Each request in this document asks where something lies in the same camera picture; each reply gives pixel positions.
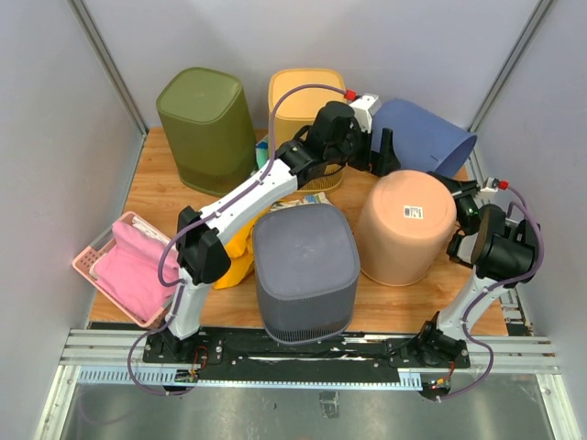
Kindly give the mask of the peach plastic bucket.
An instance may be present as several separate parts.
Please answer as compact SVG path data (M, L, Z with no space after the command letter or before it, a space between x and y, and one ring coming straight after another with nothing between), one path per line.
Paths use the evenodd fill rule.
M356 224L360 268L383 285L414 284L428 274L455 223L456 206L441 181L394 171L373 186Z

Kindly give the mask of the blue plastic bucket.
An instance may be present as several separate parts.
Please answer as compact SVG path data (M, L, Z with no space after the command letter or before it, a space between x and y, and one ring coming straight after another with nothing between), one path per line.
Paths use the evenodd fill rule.
M383 103L372 118L372 150L380 149L385 128L393 132L393 152L403 170L446 177L456 175L477 141L476 134L400 98Z

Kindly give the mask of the green mesh basket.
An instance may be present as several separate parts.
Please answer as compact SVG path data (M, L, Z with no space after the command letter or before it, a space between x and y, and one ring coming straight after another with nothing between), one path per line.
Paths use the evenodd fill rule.
M156 108L184 185L222 197L256 170L255 132L237 77L185 69L160 93Z

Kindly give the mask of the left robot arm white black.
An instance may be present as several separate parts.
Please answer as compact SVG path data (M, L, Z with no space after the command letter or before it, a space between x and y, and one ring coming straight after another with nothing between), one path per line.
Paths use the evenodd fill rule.
M398 168L391 145L371 145L373 118L381 107L380 98L373 94L349 104L327 103L312 125L278 147L235 190L199 211L186 207L180 212L179 230L163 250L157 268L160 284L176 290L158 334L168 356L179 363L194 356L194 335L207 294L230 267L225 245L263 208L323 177L329 166L376 176Z

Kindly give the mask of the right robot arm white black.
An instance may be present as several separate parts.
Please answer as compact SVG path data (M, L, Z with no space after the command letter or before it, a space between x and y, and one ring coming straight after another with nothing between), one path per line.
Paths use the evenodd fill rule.
M545 246L539 222L508 181L479 184L429 174L447 187L457 208L459 229L449 241L449 259L471 268L457 297L423 324L410 349L420 364L436 367L465 356L470 329L499 296L532 280Z

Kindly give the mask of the grey plastic basket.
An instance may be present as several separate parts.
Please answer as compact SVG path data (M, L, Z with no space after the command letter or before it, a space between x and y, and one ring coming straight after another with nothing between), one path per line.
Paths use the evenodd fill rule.
M272 339L302 345L348 328L360 259L337 207L311 203L266 214L253 228L253 251L260 317Z

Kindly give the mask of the yellow mesh basket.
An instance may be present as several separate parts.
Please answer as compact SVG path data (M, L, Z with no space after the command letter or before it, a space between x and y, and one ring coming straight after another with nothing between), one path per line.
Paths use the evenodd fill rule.
M319 83L344 89L343 77L334 70L326 68L296 68L277 71L273 74L268 90L268 107L272 114L273 107L279 99L294 87ZM294 135L306 125L312 125L317 112L329 101L344 103L341 94L324 89L304 89L289 96L279 106L274 121L276 149L294 138ZM343 179L343 171L336 171L338 166L326 168L326 177L315 179L304 186L299 193L319 193L335 190Z

